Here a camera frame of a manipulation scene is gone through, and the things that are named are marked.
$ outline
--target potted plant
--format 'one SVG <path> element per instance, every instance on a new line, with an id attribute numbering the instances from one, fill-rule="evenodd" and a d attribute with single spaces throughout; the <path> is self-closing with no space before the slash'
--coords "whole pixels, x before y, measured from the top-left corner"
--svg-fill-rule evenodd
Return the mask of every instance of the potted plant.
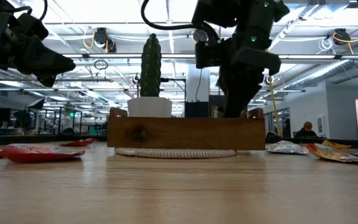
<path id="1" fill-rule="evenodd" d="M 161 46 L 151 34 L 143 46 L 140 97 L 128 100 L 129 116 L 170 118 L 172 102 L 159 97 L 161 84 Z"/>

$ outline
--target ceiling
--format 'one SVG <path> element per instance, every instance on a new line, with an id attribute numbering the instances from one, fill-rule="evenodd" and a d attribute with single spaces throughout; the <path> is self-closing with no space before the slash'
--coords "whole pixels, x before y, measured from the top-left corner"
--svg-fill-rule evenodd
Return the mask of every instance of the ceiling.
<path id="1" fill-rule="evenodd" d="M 35 17 L 39 17 L 44 9 L 42 0 L 8 1 L 17 7 L 31 6 Z M 94 45 L 89 49 L 84 46 L 83 42 L 86 41 L 90 45 L 92 33 L 96 28 L 105 27 L 115 41 L 119 54 L 141 53 L 145 40 L 151 33 L 157 34 L 162 53 L 193 54 L 195 44 L 191 38 L 193 30 L 175 30 L 169 33 L 169 31 L 148 27 L 140 16 L 142 2 L 143 0 L 48 0 L 48 11 L 43 23 L 50 31 L 50 35 L 44 40 L 44 44 L 61 54 L 86 54 L 87 52 L 100 54 L 102 51 L 97 46 Z M 270 52 L 290 55 L 349 54 L 348 46 L 331 45 L 328 40 L 323 43 L 323 39 L 327 34 L 332 35 L 335 28 L 345 28 L 353 39 L 358 39 L 358 8 L 349 7 L 354 5 L 351 0 L 317 2 L 326 4 L 310 6 L 308 0 L 285 1 L 291 9 L 291 13 L 274 24 L 270 36 L 274 41 L 273 47 L 269 49 Z M 197 0 L 150 0 L 145 14 L 150 21 L 163 26 L 169 26 L 170 23 L 187 24 L 191 21 L 196 3 Z M 213 27 L 223 38 L 230 37 L 234 32 L 233 28 Z M 357 49 L 358 42 L 353 43 L 352 47 Z M 132 79 L 136 74 L 140 74 L 140 59 L 123 58 L 107 61 L 111 65 L 106 70 L 99 71 L 93 66 L 94 60 L 76 60 L 77 68 L 59 76 L 61 80 L 54 88 L 136 88 Z M 275 86 L 299 77 L 302 73 L 317 66 L 316 63 L 319 62 L 283 63 L 280 72 L 275 75 Z M 218 68 L 209 69 L 211 70 L 211 88 L 213 89 L 216 88 Z M 167 60 L 162 62 L 161 71 L 163 77 L 186 78 L 188 62 Z M 42 88 L 40 83 L 35 81 L 35 77 L 31 77 L 31 80 L 31 82 L 21 83 L 29 88 Z M 185 100 L 183 87 L 183 82 L 162 83 L 162 88 L 175 90 L 164 91 L 160 94 L 162 97 L 177 101 L 173 106 L 175 114 L 183 113 L 182 105 Z M 33 92 L 45 96 L 52 94 L 45 91 Z M 126 108 L 126 100 L 136 96 L 136 91 L 94 91 L 86 96 L 81 96 L 77 91 L 59 91 L 58 93 L 53 92 L 53 94 L 64 96 L 72 102 L 102 103 L 112 101 L 122 108 Z"/>

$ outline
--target ceiling duct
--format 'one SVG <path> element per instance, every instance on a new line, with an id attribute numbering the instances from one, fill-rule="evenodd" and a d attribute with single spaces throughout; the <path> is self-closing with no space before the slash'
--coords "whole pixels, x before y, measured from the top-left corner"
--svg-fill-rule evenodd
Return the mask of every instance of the ceiling duct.
<path id="1" fill-rule="evenodd" d="M 355 55 L 358 55 L 358 48 L 354 51 Z M 338 73 L 344 71 L 344 69 L 350 69 L 355 66 L 356 63 L 354 60 L 338 60 L 337 62 L 333 62 L 327 65 L 317 66 L 304 74 L 298 76 L 297 81 L 290 82 L 284 86 L 284 89 L 294 87 L 296 85 L 308 86 L 312 83 L 318 83 L 321 80 L 324 80 L 329 77 L 333 77 Z"/>

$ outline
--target white pot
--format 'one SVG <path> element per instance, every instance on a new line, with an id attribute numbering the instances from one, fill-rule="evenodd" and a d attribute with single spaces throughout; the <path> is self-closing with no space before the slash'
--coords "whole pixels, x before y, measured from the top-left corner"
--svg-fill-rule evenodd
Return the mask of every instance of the white pot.
<path id="1" fill-rule="evenodd" d="M 172 102 L 162 97 L 138 97 L 128 100 L 128 113 L 133 117 L 170 118 Z"/>

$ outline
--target table surface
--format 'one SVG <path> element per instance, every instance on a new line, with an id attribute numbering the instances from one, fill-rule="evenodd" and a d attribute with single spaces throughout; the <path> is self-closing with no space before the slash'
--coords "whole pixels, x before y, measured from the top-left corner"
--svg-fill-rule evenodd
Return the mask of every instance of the table surface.
<path id="1" fill-rule="evenodd" d="M 105 142 L 83 149 L 70 162 L 0 159 L 0 223 L 358 223 L 358 165 L 264 151 L 166 160 L 115 155 Z"/>

